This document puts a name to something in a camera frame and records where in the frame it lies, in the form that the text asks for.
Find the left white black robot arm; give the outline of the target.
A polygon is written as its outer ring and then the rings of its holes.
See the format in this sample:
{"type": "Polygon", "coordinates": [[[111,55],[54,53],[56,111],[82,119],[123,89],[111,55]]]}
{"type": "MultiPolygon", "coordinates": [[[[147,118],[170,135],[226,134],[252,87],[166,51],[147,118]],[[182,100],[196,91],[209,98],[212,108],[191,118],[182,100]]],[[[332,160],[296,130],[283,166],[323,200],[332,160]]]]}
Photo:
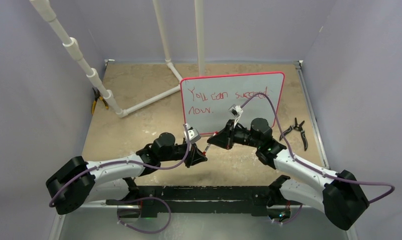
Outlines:
{"type": "Polygon", "coordinates": [[[76,156],[46,181],[51,197],[48,205],[60,215],[68,214],[85,202],[100,200],[96,187],[115,181],[127,183],[162,169],[161,163],[167,161],[178,161],[189,168],[207,161],[207,157],[194,143],[176,144],[174,135],[168,132],[127,157],[85,161],[76,156]]]}

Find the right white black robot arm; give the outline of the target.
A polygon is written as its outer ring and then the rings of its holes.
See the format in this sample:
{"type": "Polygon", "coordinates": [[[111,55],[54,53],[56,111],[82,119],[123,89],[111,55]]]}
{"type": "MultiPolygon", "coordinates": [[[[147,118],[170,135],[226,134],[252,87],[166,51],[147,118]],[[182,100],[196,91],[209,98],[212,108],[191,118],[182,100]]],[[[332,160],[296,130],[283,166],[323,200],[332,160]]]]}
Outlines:
{"type": "Polygon", "coordinates": [[[230,119],[207,143],[226,150],[234,144],[254,147],[262,164],[284,172],[269,185],[269,207],[295,201],[323,212],[333,225],[347,231],[370,205],[351,172],[320,168],[292,154],[273,138],[264,118],[253,119],[250,128],[230,119]]]}

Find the pink framed whiteboard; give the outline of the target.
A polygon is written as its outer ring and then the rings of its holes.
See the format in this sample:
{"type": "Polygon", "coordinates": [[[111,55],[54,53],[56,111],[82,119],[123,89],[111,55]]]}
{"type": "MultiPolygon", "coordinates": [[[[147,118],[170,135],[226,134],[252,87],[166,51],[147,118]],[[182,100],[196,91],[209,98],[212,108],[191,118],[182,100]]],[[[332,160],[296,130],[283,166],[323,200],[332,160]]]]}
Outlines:
{"type": "Polygon", "coordinates": [[[239,123],[249,128],[255,118],[275,124],[285,82],[281,71],[184,78],[180,82],[185,123],[201,135],[220,131],[234,116],[232,105],[241,106],[239,123]]]}

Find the white red marker pen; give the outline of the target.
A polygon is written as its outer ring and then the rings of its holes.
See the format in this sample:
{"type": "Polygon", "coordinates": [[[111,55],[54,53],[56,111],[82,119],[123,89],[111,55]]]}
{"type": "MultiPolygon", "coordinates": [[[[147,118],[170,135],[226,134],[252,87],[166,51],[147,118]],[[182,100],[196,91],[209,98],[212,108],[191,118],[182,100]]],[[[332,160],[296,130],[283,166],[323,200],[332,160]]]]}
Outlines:
{"type": "MultiPolygon", "coordinates": [[[[218,133],[217,131],[214,132],[214,133],[211,135],[211,137],[214,137],[217,133],[218,133]]],[[[209,148],[210,148],[210,146],[211,146],[211,144],[210,144],[210,143],[207,143],[207,146],[205,147],[204,151],[208,151],[209,148]]]]}

